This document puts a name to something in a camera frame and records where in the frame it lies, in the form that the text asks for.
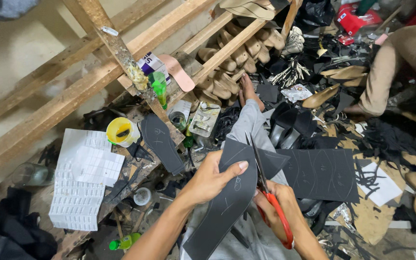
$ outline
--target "forearm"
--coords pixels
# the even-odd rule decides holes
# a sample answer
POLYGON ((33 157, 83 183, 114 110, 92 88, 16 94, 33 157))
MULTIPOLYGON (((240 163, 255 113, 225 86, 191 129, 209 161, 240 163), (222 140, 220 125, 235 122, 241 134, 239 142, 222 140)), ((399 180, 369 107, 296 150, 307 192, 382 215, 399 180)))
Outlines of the forearm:
POLYGON ((328 260, 327 254, 309 227, 301 228, 294 236, 294 248, 303 260, 328 260))
POLYGON ((181 233, 194 205, 177 196, 160 218, 131 246, 122 260, 165 259, 181 233))

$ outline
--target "hand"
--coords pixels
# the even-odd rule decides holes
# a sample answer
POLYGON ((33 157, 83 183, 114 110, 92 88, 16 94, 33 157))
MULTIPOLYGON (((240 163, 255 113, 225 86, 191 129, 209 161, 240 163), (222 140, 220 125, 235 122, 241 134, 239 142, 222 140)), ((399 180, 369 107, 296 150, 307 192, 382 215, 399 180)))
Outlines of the hand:
POLYGON ((202 204, 216 197, 229 180, 248 168, 247 161, 233 163, 225 172, 219 173, 222 150, 210 152, 201 163, 193 178, 178 194, 185 196, 188 203, 202 204))
MULTIPOLYGON (((293 189, 290 186, 281 185, 270 180, 267 180, 267 187, 269 192, 274 194, 277 198, 293 235, 295 237, 300 237, 300 234, 309 234, 311 230, 299 209, 293 189)), ((283 230, 283 225, 280 222, 277 211, 275 211, 275 208, 269 203, 264 194, 261 192, 255 193, 253 201, 266 214, 266 224, 269 224, 274 234, 280 240, 286 241, 286 234, 283 230)))

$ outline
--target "white wall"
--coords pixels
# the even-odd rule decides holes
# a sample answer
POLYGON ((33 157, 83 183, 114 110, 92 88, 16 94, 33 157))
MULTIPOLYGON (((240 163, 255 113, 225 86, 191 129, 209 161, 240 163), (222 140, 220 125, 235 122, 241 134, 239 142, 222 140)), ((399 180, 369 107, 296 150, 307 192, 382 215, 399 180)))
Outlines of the white wall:
MULTIPOLYGON (((101 1, 109 17, 116 15, 123 8, 130 6, 134 2, 136 0, 101 1)), ((184 2, 185 0, 167 0, 145 18, 132 25, 128 31, 122 33, 124 42, 129 42, 184 2)), ((210 9, 214 9, 214 6, 202 12, 181 30, 171 35, 153 52, 155 54, 170 54, 183 45, 213 20, 210 15, 210 9)), ((0 95, 11 91, 18 80, 31 73, 84 35, 84 30, 79 26, 61 0, 43 0, 37 7, 19 20, 0 22, 0 95)), ((75 78, 81 77, 87 70, 98 65, 100 65, 100 62, 93 55, 89 55, 84 61, 73 65, 72 68, 50 82, 37 95, 26 99, 18 107, 1 116, 0 137, 10 132, 12 127, 45 104, 52 98, 53 93, 60 92, 74 82, 75 78)), ((8 163, 0 169, 0 182, 18 164, 25 162, 51 141, 61 137, 65 127, 79 128, 82 125, 81 117, 84 113, 102 107, 122 91, 123 88, 115 80, 46 133, 42 140, 32 145, 29 149, 20 151, 19 157, 8 158, 8 163)))

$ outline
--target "cardboard box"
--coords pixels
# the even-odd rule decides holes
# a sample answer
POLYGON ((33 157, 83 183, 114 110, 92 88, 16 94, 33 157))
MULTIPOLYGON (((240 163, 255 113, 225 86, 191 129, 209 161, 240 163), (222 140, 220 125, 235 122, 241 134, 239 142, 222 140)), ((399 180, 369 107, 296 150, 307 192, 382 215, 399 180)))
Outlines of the cardboard box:
POLYGON ((142 59, 140 59, 137 62, 137 65, 139 65, 146 76, 152 72, 159 71, 165 75, 166 85, 168 86, 171 83, 166 65, 152 52, 147 53, 142 59))
POLYGON ((352 37, 354 37, 357 32, 362 33, 372 29, 375 30, 378 27, 378 24, 383 22, 378 14, 372 9, 368 10, 364 16, 356 16, 354 13, 358 6, 359 3, 344 4, 341 5, 338 10, 337 21, 349 36, 352 37))

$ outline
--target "bare foot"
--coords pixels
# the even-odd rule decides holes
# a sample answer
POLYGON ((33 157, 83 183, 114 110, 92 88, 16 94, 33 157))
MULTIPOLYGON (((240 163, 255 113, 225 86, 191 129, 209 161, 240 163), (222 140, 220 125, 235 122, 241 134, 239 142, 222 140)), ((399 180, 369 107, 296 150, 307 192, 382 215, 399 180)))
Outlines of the bare foot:
POLYGON ((348 106, 345 109, 343 109, 343 112, 346 113, 351 119, 358 122, 365 121, 369 118, 375 117, 374 115, 371 115, 362 110, 359 104, 348 106))
POLYGON ((246 101, 247 99, 254 99, 258 103, 259 110, 262 112, 264 110, 264 103, 256 95, 255 89, 253 88, 253 83, 251 82, 250 77, 244 73, 242 77, 240 78, 240 83, 242 85, 242 93, 243 93, 244 100, 246 101))

